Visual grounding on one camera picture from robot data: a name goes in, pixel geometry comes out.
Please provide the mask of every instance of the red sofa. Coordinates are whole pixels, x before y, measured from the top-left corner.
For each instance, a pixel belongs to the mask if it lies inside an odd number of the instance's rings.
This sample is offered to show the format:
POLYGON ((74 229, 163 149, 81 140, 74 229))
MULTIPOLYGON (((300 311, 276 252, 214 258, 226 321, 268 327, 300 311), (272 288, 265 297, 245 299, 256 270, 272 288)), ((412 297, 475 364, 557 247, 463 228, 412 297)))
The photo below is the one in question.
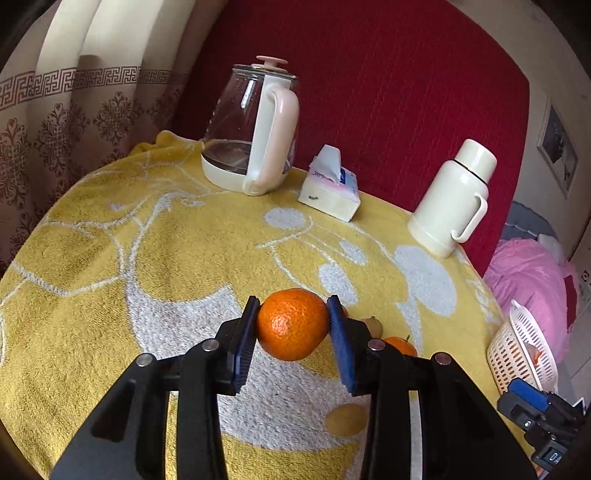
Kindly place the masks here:
POLYGON ((340 148, 361 190, 414 210, 465 138, 498 166, 466 243, 482 275, 513 197, 529 86, 507 53, 446 0, 230 0, 206 40, 173 130, 201 138, 232 64, 287 59, 300 80, 295 164, 340 148))

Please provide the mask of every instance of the kettle handle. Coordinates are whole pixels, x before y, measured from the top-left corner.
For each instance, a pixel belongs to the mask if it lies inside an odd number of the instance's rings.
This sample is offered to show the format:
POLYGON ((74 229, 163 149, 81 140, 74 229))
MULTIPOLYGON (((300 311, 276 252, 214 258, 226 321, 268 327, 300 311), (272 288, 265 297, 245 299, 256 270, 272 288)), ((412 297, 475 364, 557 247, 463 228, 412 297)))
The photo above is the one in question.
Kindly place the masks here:
POLYGON ((266 90, 263 95, 269 96, 274 101, 275 111, 261 168, 256 178, 249 179, 249 185, 245 185, 245 193, 250 195, 265 193, 277 185, 285 167, 300 115, 297 95, 289 88, 271 85, 266 90))

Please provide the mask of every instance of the yellow towel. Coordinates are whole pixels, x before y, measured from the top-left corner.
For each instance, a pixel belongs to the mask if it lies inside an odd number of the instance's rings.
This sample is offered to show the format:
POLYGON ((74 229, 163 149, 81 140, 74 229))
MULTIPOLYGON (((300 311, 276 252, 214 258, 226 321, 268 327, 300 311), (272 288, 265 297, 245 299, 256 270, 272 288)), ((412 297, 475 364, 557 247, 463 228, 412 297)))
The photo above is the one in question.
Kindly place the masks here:
MULTIPOLYGON (((367 194, 349 224, 302 205, 299 170, 262 197, 225 192, 204 178, 200 149, 165 131, 88 175, 0 282, 0 418, 45 477, 140 352, 185 353, 249 295, 295 286, 338 294, 352 317, 380 319, 384 336, 410 334, 421 356, 450 352, 496 401, 485 352, 501 317, 461 251, 436 260, 407 232, 407 212, 367 194)), ((230 478, 358 478, 365 432, 324 428, 344 403, 368 399, 347 395, 328 340, 301 362, 257 346, 242 392, 219 399, 230 478)), ((414 400, 415 478, 417 415, 414 400)), ((169 444, 175 423, 173 397, 169 444)), ((169 452, 167 478, 174 461, 169 452)))

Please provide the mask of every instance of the thermos handle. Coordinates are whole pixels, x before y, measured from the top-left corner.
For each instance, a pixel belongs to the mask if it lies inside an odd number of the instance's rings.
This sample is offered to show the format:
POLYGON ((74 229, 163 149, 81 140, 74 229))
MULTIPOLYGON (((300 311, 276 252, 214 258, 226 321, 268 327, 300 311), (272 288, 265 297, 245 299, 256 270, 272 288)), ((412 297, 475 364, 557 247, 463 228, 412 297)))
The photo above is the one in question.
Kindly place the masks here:
POLYGON ((474 196, 480 200, 480 206, 478 207, 478 210, 468 222, 461 235, 458 235, 457 231, 452 230, 452 238, 459 244, 466 242, 470 238, 471 234, 474 233, 475 228, 484 218, 486 211, 488 210, 488 203, 486 202, 485 198, 479 193, 475 193, 474 196))

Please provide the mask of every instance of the curtain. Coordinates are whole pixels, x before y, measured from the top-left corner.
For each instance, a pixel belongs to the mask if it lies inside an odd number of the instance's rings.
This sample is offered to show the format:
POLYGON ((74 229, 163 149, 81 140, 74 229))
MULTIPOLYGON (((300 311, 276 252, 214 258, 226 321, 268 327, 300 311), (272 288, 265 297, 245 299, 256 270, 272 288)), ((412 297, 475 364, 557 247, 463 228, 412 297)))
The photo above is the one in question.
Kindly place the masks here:
POLYGON ((85 174, 167 128, 226 0, 61 0, 0 74, 0 277, 85 174))

